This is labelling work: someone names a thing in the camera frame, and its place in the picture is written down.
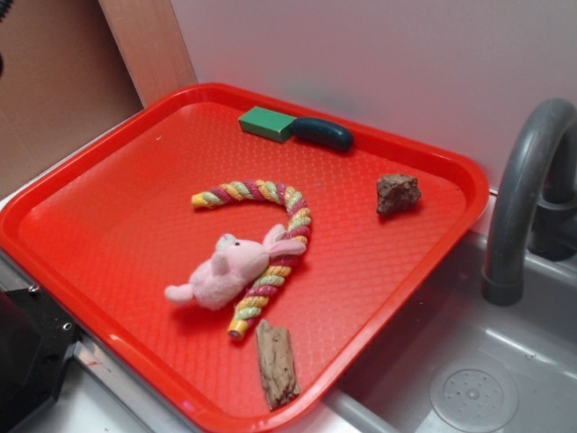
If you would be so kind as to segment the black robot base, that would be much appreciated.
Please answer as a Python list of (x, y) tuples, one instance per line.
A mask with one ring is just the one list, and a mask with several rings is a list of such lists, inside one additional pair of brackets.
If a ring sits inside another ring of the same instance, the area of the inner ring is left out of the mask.
[(1, 292), (1, 430), (15, 432), (59, 399), (78, 341), (72, 316), (45, 290)]

